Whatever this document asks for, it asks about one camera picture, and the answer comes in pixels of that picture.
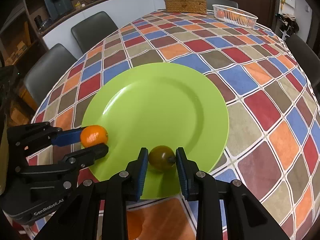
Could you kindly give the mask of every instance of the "tablecloth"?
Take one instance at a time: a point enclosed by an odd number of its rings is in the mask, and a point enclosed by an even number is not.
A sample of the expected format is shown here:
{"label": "tablecloth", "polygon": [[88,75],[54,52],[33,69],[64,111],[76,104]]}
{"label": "tablecloth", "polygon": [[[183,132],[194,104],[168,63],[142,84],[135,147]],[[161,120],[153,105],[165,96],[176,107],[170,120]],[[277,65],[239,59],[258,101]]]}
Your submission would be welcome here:
{"label": "tablecloth", "polygon": [[[191,67],[217,86],[228,107],[230,132],[210,174],[223,181],[241,180],[291,239],[302,239],[320,207],[319,104],[284,42],[268,28],[239,28],[216,20],[212,12],[152,12],[79,59],[48,94],[33,122],[49,121],[63,130],[80,127],[89,102],[104,84],[152,62]],[[28,161],[56,163],[77,149],[79,143],[48,147]],[[87,168],[80,171],[78,183],[87,178],[97,181]],[[194,240],[197,208],[197,202],[182,195],[128,206],[143,220],[139,240]],[[29,235],[36,235],[49,218],[37,221]],[[222,220],[227,239],[224,215]],[[97,237],[101,222],[100,216]]]}

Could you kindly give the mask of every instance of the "wicker basket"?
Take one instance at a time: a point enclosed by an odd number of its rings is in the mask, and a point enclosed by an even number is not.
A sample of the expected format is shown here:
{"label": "wicker basket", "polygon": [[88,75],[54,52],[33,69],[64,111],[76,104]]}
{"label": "wicker basket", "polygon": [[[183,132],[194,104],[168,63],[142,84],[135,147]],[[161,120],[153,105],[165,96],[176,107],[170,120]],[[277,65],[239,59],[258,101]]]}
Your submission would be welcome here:
{"label": "wicker basket", "polygon": [[167,12],[207,13],[206,0],[164,0]]}
{"label": "wicker basket", "polygon": [[256,25],[258,17],[251,13],[225,5],[212,6],[214,16],[221,21],[248,29],[253,29]]}

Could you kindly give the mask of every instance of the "wall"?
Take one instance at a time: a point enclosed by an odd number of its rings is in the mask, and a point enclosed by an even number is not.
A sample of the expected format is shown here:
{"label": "wall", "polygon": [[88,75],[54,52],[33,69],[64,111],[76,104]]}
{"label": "wall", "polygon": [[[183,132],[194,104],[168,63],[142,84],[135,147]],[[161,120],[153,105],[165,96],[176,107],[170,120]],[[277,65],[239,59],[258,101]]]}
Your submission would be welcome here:
{"label": "wall", "polygon": [[139,17],[158,9],[165,9],[164,0],[107,0],[72,16],[48,32],[43,37],[43,40],[49,49],[55,44],[61,43],[73,56],[79,59],[83,53],[71,34],[71,28],[77,23],[93,14],[105,11],[117,27],[121,28]]}
{"label": "wall", "polygon": [[309,12],[306,11],[306,7],[309,6],[305,0],[295,0],[295,8],[291,7],[288,4],[283,5],[283,10],[281,11],[281,5],[279,7],[279,13],[289,13],[296,17],[296,22],[299,25],[299,31],[297,35],[307,41],[308,34],[310,31],[311,19],[312,19],[312,10]]}

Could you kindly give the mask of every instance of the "black leather chair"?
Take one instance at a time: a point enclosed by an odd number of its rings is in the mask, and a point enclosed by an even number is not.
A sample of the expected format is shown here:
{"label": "black leather chair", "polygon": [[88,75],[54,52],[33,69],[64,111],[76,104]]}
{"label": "black leather chair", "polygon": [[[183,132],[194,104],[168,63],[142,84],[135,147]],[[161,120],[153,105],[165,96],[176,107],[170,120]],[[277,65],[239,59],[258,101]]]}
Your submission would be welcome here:
{"label": "black leather chair", "polygon": [[24,78],[24,84],[38,106],[70,68],[76,58],[60,43],[47,51],[30,69]]}
{"label": "black leather chair", "polygon": [[297,34],[288,37],[285,44],[306,73],[312,87],[316,88],[320,83],[320,59],[318,56]]}
{"label": "black leather chair", "polygon": [[83,53],[118,29],[105,12],[98,12],[71,28],[71,33]]}
{"label": "black leather chair", "polygon": [[206,1],[207,1],[207,10],[213,10],[213,7],[212,7],[213,4],[220,4],[220,5],[231,6],[233,8],[239,8],[238,3],[231,0],[206,0]]}

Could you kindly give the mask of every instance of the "tomato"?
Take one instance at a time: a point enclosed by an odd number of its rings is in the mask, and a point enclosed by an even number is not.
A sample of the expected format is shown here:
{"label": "tomato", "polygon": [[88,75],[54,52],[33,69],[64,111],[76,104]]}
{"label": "tomato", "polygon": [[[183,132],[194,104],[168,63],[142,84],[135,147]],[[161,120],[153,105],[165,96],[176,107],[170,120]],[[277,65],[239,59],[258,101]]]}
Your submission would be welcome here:
{"label": "tomato", "polygon": [[172,168],[176,162],[173,151],[164,145],[154,147],[149,153],[149,163],[159,171]]}

